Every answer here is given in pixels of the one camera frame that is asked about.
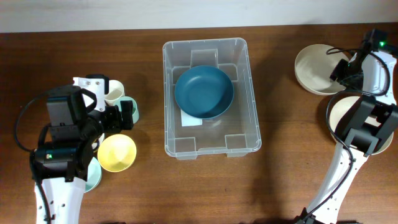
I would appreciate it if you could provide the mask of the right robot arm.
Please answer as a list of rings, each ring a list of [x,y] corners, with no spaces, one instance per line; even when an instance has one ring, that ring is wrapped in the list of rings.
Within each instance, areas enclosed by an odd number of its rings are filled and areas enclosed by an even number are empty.
[[[333,94],[357,93],[358,99],[329,132],[336,141],[326,177],[310,205],[295,223],[336,223],[341,204],[356,174],[368,157],[380,153],[397,129],[397,102],[393,78],[397,47],[387,42],[387,32],[365,33],[360,46],[346,49],[352,58],[341,59],[329,72],[332,82],[343,86]]]

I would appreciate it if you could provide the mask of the cream deep bowl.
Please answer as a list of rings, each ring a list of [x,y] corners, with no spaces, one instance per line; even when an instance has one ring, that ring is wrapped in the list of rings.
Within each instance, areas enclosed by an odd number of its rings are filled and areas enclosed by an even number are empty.
[[[302,49],[295,59],[295,76],[299,84],[316,95],[334,95],[345,89],[330,79],[330,75],[341,59],[348,60],[344,53],[327,55],[332,46],[313,44]]]

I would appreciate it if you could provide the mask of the cream cup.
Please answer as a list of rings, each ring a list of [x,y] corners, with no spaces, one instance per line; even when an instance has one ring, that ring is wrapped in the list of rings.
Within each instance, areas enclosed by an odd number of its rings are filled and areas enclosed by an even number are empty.
[[[104,96],[106,104],[113,106],[123,96],[125,96],[124,85],[118,80],[110,80],[109,92]]]

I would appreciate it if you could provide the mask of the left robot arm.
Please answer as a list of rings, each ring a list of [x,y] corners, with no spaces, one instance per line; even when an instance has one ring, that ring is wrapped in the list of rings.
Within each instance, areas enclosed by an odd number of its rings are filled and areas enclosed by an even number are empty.
[[[78,223],[93,143],[104,133],[133,128],[132,103],[108,106],[108,93],[109,78],[102,74],[48,91],[50,122],[29,157],[37,223]]]

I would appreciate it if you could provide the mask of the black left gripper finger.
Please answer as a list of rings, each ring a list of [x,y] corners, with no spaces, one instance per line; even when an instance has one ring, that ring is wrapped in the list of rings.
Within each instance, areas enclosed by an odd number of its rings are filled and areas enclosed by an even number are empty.
[[[86,75],[86,78],[91,81],[98,81],[99,84],[102,83],[104,86],[104,94],[107,95],[109,93],[109,77],[107,77],[106,75],[94,73]]]
[[[121,109],[123,130],[131,130],[134,127],[132,101],[121,101]]]

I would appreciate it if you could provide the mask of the cream plate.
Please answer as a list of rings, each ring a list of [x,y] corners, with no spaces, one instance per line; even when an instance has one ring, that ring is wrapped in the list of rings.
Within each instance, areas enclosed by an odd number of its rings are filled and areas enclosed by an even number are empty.
[[[335,103],[331,109],[329,115],[329,124],[333,131],[336,130],[337,124],[342,119],[342,117],[348,112],[348,110],[354,105],[354,103],[359,99],[358,96],[347,96],[337,103]],[[384,152],[392,143],[394,133],[392,133],[386,142],[381,146],[380,150],[373,152],[373,155],[380,154]]]

